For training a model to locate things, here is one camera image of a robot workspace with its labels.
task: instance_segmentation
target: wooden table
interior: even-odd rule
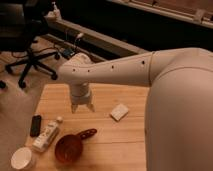
[[[44,87],[36,114],[42,115],[42,128],[57,116],[64,121],[60,133],[41,154],[33,171],[145,171],[144,107],[148,88],[91,84],[95,113],[80,106],[71,113],[69,88],[65,84],[48,84]],[[110,111],[119,103],[129,108],[129,113],[115,122]],[[66,134],[76,134],[96,128],[97,134],[84,140],[82,156],[70,166],[58,164],[54,156],[56,142]],[[28,137],[26,146],[31,147]]]

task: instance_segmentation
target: black chair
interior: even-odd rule
[[[54,56],[55,59],[59,59],[60,56],[58,52],[54,50],[54,52],[36,56],[31,49],[32,43],[36,43],[36,36],[48,33],[48,24],[44,18],[45,13],[43,8],[39,5],[38,0],[28,0],[25,4],[23,4],[25,24],[13,26],[15,29],[12,29],[13,31],[9,34],[9,36],[0,35],[0,51],[27,52],[26,58],[5,66],[6,71],[12,74],[12,67],[26,64],[18,81],[20,88],[26,87],[24,79],[31,67],[34,67],[36,70],[39,68],[44,69],[45,71],[48,71],[48,74],[51,74],[51,78],[53,80],[57,79],[56,72],[47,65],[41,63],[40,60],[51,56]]]

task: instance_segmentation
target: bottle cap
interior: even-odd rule
[[[63,122],[63,118],[62,118],[61,116],[58,116],[58,117],[56,118],[56,121],[57,121],[58,123],[62,123],[62,122]]]

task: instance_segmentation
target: white cup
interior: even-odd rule
[[[16,170],[28,170],[36,163],[36,157],[28,147],[19,148],[11,158],[11,166]]]

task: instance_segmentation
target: white bottle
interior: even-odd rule
[[[51,121],[33,142],[33,148],[36,151],[44,152],[59,132],[59,124],[62,123],[62,117],[56,121]]]
[[[53,12],[55,13],[56,20],[61,20],[62,17],[61,17],[61,12],[60,12],[60,10],[58,9],[58,7],[57,7],[57,5],[56,5],[55,2],[52,2],[52,4],[53,4],[53,7],[54,7]]]

